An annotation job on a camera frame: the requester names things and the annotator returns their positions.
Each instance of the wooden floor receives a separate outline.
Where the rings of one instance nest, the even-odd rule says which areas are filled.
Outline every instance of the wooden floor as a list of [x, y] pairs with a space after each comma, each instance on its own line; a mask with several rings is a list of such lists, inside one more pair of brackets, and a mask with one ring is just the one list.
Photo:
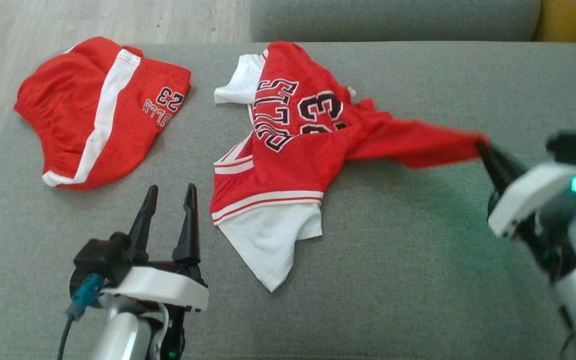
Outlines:
[[248, 0], [0, 0], [0, 130], [45, 59], [90, 37], [120, 44], [247, 43]]

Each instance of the white sleeve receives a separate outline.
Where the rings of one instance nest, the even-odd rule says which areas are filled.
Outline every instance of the white sleeve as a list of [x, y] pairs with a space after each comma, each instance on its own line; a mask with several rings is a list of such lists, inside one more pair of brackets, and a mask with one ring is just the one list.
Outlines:
[[214, 90], [216, 104], [252, 104], [265, 60], [262, 55], [247, 54], [239, 57], [237, 68], [226, 86]]

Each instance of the black cable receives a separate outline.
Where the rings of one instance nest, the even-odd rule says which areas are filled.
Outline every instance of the black cable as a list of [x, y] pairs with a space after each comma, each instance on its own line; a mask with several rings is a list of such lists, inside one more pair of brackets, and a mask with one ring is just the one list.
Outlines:
[[64, 358], [64, 349], [66, 348], [66, 339], [68, 338], [68, 333], [71, 332], [71, 326], [73, 325], [74, 317], [68, 316], [68, 321], [66, 321], [66, 327], [63, 329], [61, 335], [61, 343], [59, 344], [59, 352], [57, 353], [57, 360], [62, 360]]
[[575, 337], [574, 332], [570, 332], [566, 337], [566, 341], [564, 341], [564, 344], [561, 346], [561, 350], [559, 351], [560, 360], [564, 358], [564, 353], [566, 353], [566, 349], [568, 348], [570, 342], [573, 340], [574, 337]]

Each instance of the gray fabric surface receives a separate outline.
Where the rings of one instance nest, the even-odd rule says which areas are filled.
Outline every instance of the gray fabric surface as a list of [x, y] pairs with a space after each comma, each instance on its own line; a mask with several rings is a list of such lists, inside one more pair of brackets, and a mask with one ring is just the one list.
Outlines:
[[252, 0], [270, 41], [530, 41], [540, 0]]
[[[185, 358], [553, 359], [565, 332], [547, 280], [521, 245], [487, 228], [483, 166], [412, 171], [349, 163], [322, 205], [324, 235], [299, 241], [270, 294], [211, 223], [212, 162], [249, 132], [242, 105], [215, 105], [238, 55], [264, 44], [152, 45], [144, 53], [192, 70], [183, 109], [147, 158], [89, 192], [41, 180], [42, 151], [12, 110], [0, 139], [0, 360], [57, 353], [72, 259], [91, 237], [128, 231], [159, 186], [148, 251], [169, 259], [189, 182], [199, 189], [206, 312], [185, 323]], [[544, 140], [576, 124], [576, 45], [307, 43], [361, 97], [399, 117], [487, 132], [529, 165]], [[84, 359], [103, 310], [73, 325], [66, 359]]]

